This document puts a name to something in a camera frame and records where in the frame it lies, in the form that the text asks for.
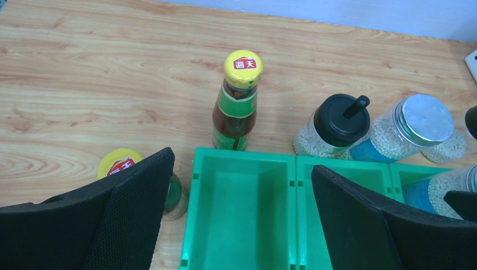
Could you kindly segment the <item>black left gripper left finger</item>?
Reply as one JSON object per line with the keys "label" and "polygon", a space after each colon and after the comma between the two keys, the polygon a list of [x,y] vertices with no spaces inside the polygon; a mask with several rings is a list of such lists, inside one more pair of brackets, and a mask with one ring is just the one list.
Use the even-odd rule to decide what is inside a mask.
{"label": "black left gripper left finger", "polygon": [[86,186],[1,208],[2,269],[149,269],[175,155],[166,147]]}

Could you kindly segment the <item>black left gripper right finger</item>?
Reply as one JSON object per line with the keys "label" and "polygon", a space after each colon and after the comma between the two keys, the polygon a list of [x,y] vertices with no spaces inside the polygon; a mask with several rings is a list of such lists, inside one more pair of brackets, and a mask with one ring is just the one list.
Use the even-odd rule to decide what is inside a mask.
{"label": "black left gripper right finger", "polygon": [[475,269],[476,193],[449,191],[444,217],[360,186],[333,170],[311,174],[333,269]]}

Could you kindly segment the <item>tall yellow-capped sauce bottle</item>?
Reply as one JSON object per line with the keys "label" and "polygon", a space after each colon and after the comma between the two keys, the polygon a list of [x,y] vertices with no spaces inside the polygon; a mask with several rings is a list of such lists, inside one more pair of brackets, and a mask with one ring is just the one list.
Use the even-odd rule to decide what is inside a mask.
{"label": "tall yellow-capped sauce bottle", "polygon": [[224,62],[224,79],[213,109],[213,144],[243,151],[257,119],[258,84],[263,64],[253,51],[231,52]]}

